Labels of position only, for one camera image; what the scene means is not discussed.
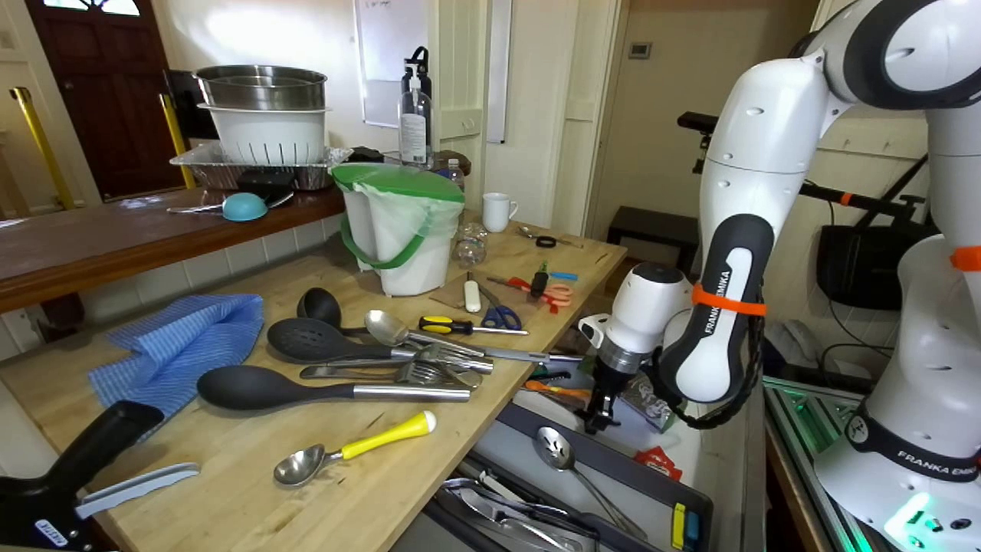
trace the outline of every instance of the blue bowl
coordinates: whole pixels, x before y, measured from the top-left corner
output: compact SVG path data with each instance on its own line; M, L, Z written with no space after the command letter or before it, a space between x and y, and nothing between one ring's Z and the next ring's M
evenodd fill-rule
M222 203L222 215L233 222L248 222L262 218L268 212L266 202L255 193L236 193Z

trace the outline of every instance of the black ladle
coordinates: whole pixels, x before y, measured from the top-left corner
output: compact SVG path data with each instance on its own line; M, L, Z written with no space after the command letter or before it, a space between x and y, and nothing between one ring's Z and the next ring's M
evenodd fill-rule
M314 318L331 324L343 335L367 335L368 329L340 327L340 303L331 292L324 288L310 288L296 304L296 316Z
M208 403L230 411L263 411L330 399L371 399L462 403L470 389L460 386L341 383L326 387L300 385L260 366L215 368L197 380L197 392Z
M311 364L339 359L412 359L414 351L348 341L340 331L314 318L287 318L269 327L269 345L290 362Z

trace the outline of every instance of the wooden stool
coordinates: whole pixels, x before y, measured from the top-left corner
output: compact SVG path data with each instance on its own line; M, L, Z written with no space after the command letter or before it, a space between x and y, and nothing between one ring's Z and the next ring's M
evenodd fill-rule
M623 238L678 248L675 267L687 276L692 275L692 265L698 251L698 219L637 207L620 207L606 231L606 242L620 245Z

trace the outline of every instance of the metal pot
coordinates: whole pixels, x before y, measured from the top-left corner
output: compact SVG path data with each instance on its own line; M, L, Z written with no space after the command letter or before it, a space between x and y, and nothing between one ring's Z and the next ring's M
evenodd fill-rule
M327 77L315 71L271 65L221 65L199 69L209 106L258 111L324 109Z

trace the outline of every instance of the red scissors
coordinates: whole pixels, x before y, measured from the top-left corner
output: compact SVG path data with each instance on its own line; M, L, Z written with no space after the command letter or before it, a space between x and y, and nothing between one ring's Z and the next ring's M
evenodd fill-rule
M496 284L519 289L525 293L532 291L532 285L518 277L505 280L503 278L495 278L491 276L488 278L488 280ZM572 288L565 284L548 284L545 286L545 291L542 295L541 301L548 303L551 312L555 314L558 312L558 308L560 306L569 306L572 304L572 294Z

